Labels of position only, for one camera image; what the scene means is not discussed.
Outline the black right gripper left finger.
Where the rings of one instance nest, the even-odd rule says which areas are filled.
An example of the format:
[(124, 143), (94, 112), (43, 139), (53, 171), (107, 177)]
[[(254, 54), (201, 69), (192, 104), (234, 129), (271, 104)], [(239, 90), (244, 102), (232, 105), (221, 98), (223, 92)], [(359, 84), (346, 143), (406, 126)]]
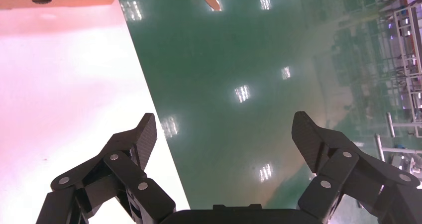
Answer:
[(156, 139), (152, 113), (134, 129), (113, 134), (98, 155), (51, 182), (37, 223), (86, 224), (112, 198), (135, 223), (161, 223), (175, 212), (176, 204), (145, 173)]

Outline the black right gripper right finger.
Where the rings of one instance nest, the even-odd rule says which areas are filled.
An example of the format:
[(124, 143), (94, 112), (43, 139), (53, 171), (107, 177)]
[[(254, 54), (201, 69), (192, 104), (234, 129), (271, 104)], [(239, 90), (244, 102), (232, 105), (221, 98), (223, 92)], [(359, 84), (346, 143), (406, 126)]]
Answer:
[(419, 224), (422, 192), (410, 173), (361, 151), (342, 132), (318, 126), (296, 112), (292, 140), (315, 174), (299, 210), (326, 224), (344, 195), (357, 200), (380, 224)]

